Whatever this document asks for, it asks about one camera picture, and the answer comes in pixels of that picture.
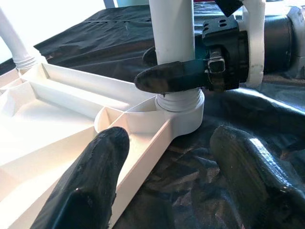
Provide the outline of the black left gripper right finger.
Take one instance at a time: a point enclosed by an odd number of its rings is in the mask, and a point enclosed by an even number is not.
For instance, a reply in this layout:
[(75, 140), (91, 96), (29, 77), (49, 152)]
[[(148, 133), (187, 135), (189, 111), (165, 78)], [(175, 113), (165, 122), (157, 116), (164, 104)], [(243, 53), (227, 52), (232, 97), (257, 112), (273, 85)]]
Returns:
[(210, 151), (224, 175), (246, 229), (303, 229), (305, 185), (263, 140), (219, 126)]

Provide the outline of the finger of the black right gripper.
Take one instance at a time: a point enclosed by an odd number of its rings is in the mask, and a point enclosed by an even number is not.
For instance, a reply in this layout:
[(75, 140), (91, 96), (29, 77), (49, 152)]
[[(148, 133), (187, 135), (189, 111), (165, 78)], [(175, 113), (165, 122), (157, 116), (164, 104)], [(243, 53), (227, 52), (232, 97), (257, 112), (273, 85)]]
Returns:
[(142, 60), (145, 64), (157, 64), (157, 57), (155, 47), (149, 48), (142, 56)]
[(175, 93), (209, 86), (206, 61), (171, 62), (139, 73), (135, 86), (149, 93)]

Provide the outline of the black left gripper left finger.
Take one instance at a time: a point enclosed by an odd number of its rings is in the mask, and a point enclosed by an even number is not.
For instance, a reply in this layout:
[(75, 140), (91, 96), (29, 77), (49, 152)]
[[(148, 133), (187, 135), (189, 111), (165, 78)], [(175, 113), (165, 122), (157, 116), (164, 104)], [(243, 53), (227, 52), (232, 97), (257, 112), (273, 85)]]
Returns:
[(33, 229), (107, 229), (130, 140), (122, 127), (99, 132), (64, 172)]

